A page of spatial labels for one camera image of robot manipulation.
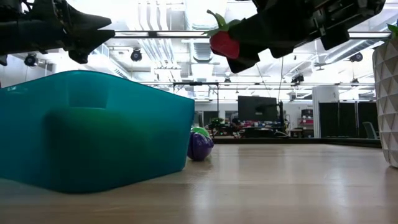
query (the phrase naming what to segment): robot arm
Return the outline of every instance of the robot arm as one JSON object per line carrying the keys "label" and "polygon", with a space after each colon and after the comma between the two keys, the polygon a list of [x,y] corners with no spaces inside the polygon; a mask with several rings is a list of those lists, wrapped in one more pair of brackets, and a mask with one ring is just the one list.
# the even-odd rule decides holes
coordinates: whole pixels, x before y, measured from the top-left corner
{"label": "robot arm", "polygon": [[325,50],[349,40],[348,29],[379,14],[385,0],[252,0],[257,14],[229,28],[240,43],[239,58],[228,59],[231,71],[255,65],[258,53],[270,49],[275,58],[321,38]]}
{"label": "robot arm", "polygon": [[0,0],[0,64],[7,54],[63,48],[78,63],[114,37],[114,30],[99,30],[111,20],[77,11],[66,0],[35,0],[22,12],[22,0]]}

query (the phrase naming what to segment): computer monitor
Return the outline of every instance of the computer monitor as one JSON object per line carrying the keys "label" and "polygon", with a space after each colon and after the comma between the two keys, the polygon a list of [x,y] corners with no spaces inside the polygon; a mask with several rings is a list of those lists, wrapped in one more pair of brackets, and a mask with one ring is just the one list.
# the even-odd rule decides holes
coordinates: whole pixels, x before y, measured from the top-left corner
{"label": "computer monitor", "polygon": [[276,121],[276,98],[238,96],[238,115],[241,121]]}

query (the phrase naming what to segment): person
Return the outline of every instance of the person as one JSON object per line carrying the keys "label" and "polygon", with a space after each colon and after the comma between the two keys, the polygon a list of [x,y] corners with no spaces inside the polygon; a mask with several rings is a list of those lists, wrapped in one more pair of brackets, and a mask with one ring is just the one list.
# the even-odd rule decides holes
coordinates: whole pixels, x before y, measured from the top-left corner
{"label": "person", "polygon": [[240,138],[239,130],[241,129],[241,123],[239,122],[239,118],[235,117],[231,121],[231,134],[234,137]]}

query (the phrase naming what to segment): strawberry toy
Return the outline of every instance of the strawberry toy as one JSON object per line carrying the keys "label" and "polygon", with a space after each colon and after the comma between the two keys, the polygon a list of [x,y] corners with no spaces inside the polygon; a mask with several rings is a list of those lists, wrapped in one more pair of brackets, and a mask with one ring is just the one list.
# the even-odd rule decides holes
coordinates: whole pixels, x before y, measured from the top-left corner
{"label": "strawberry toy", "polygon": [[205,32],[210,36],[210,48],[215,54],[222,55],[230,59],[237,59],[239,57],[239,42],[231,39],[228,34],[228,30],[231,26],[240,23],[240,20],[234,19],[229,23],[226,23],[224,18],[219,15],[207,10],[207,13],[213,15],[218,24],[218,29],[210,30]]}

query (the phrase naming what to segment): green leaf top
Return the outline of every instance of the green leaf top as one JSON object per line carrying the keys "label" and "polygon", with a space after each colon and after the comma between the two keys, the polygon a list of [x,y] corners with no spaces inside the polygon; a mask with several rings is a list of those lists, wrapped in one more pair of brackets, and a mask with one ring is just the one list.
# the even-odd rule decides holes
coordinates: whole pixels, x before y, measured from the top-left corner
{"label": "green leaf top", "polygon": [[241,22],[239,19],[234,19],[231,22],[226,23],[224,17],[222,17],[220,14],[211,12],[210,10],[207,10],[207,13],[214,16],[214,18],[216,18],[217,24],[218,24],[218,29],[209,30],[209,31],[206,31],[203,33],[209,37],[217,34],[219,31],[228,31],[231,26],[239,24]]}
{"label": "green leaf top", "polygon": [[391,25],[391,24],[387,24],[388,29],[392,32],[392,38],[396,38],[398,37],[398,27]]}

